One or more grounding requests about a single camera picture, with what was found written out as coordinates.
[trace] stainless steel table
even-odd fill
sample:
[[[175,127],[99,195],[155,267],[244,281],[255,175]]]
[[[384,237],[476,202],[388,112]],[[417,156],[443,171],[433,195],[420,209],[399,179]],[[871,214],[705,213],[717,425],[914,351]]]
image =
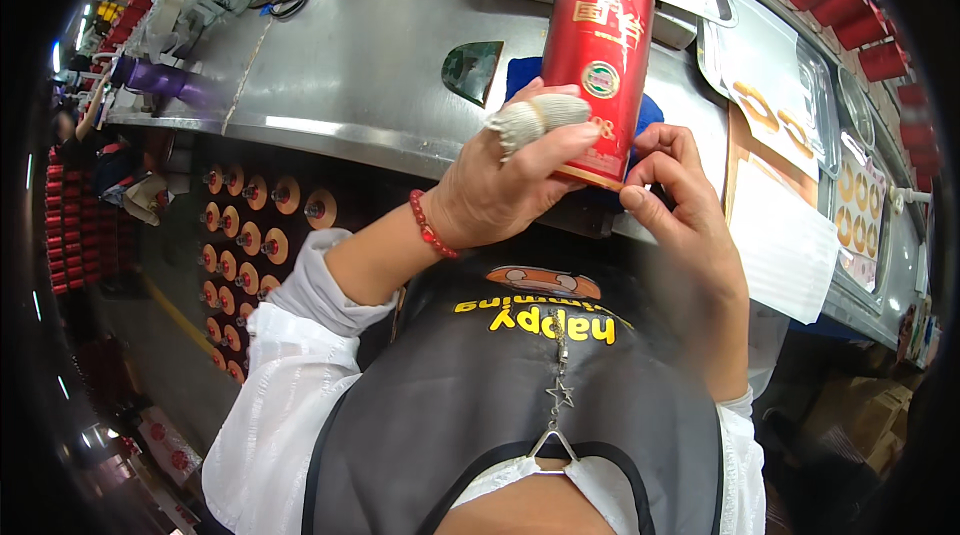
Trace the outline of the stainless steel table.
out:
[[[499,108],[508,62],[543,53],[549,14],[549,5],[527,0],[309,0],[286,20],[247,11],[205,29],[194,48],[193,70],[211,91],[205,108],[173,100],[157,116],[113,111],[108,120],[221,134],[439,179]],[[486,109],[440,79],[451,49],[483,41],[504,42]],[[706,176],[721,194],[727,102],[707,85],[695,58],[654,43],[645,93],[666,121],[692,130]],[[906,250],[910,265],[917,236],[904,220],[896,219],[891,245]],[[613,230],[652,241],[626,215]],[[915,269],[894,260],[897,277]],[[910,303],[912,283],[886,283],[884,294],[899,314]],[[892,346],[899,314],[888,306],[882,314],[858,306],[834,286],[823,311]]]

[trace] red bead bracelet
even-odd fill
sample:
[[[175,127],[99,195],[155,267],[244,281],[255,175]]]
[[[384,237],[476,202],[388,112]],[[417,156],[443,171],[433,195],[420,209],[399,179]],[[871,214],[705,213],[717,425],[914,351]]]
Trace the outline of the red bead bracelet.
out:
[[[432,245],[433,249],[437,250],[437,253],[441,256],[457,258],[458,253],[447,247],[443,241],[440,241],[436,231],[426,223],[426,215],[420,205],[420,198],[423,195],[424,192],[419,189],[414,189],[410,192],[410,207],[414,210],[414,218],[416,219],[416,224],[419,225],[420,236],[424,241]]]

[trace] hand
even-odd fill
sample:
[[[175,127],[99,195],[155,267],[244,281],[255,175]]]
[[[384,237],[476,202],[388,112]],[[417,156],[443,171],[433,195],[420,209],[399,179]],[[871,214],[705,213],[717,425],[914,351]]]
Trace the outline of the hand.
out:
[[[704,174],[693,133],[654,123],[633,146],[642,160],[630,170],[620,203],[712,301],[749,304],[740,253]],[[644,188],[653,183],[663,185],[677,202],[672,213]]]
[[[578,85],[544,86],[536,77],[506,105],[541,94],[579,96]],[[459,250],[510,239],[582,184],[551,177],[594,145],[599,128],[584,122],[560,127],[501,162],[499,135],[487,129],[463,145],[439,184],[420,200],[427,222]]]

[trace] apron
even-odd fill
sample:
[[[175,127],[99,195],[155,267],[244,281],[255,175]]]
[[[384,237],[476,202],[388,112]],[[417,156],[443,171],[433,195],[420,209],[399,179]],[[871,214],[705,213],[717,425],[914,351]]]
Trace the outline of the apron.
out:
[[[570,254],[511,252],[445,260],[411,283],[400,335],[319,433],[304,535],[433,533],[480,473],[528,455],[555,404],[557,322],[574,404],[557,425],[573,452],[623,471],[643,535],[718,532],[716,407],[634,279]],[[568,457],[556,439],[537,455]]]

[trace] green and white circular logo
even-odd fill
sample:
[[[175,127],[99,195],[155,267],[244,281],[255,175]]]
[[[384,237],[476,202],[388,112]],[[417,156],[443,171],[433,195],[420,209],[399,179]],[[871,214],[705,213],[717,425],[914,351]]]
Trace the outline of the green and white circular logo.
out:
[[[610,99],[620,89],[620,75],[606,61],[594,60],[583,68],[580,84],[591,96]]]

